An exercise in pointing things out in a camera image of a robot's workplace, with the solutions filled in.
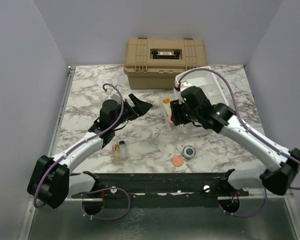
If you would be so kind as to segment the white plastic drawer organizer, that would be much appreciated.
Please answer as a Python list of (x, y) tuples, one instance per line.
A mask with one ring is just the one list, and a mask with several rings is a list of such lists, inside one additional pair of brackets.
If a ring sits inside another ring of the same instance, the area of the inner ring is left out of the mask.
[[(178, 74), (175, 80), (179, 82), (188, 81), (192, 86), (201, 88), (212, 105), (218, 103), (229, 104), (217, 78), (211, 72), (211, 67), (209, 66), (189, 69)], [(210, 129), (196, 127), (192, 123), (185, 124), (185, 128), (186, 134), (182, 134), (182, 136), (188, 138), (205, 136), (213, 132)]]

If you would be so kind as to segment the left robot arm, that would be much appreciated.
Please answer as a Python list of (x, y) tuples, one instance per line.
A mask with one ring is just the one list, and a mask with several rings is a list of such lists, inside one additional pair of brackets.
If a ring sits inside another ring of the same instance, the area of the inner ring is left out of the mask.
[(69, 196), (70, 177), (74, 169), (93, 153), (103, 149), (115, 136), (116, 127), (144, 116), (153, 105), (129, 94), (133, 102), (107, 99), (99, 117), (77, 143), (52, 157), (41, 156), (30, 177), (27, 193), (55, 209)]

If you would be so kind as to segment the pink round makeup sponge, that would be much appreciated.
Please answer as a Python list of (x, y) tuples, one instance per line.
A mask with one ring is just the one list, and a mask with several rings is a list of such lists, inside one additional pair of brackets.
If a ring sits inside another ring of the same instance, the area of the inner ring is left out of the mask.
[(172, 114), (171, 113), (168, 114), (167, 120), (168, 120), (169, 124), (172, 124), (172, 125), (174, 124), (174, 122), (172, 120)]

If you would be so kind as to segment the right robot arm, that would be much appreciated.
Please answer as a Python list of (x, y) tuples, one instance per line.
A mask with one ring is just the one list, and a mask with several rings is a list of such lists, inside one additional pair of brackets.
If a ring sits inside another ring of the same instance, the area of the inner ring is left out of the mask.
[(239, 144), (262, 166), (246, 170), (229, 170), (219, 189), (230, 196), (243, 188), (265, 188), (283, 196), (299, 171), (300, 149), (288, 149), (250, 128), (232, 108), (224, 103), (212, 105), (200, 87), (176, 87), (176, 99), (170, 102), (171, 120), (175, 125), (198, 123)]

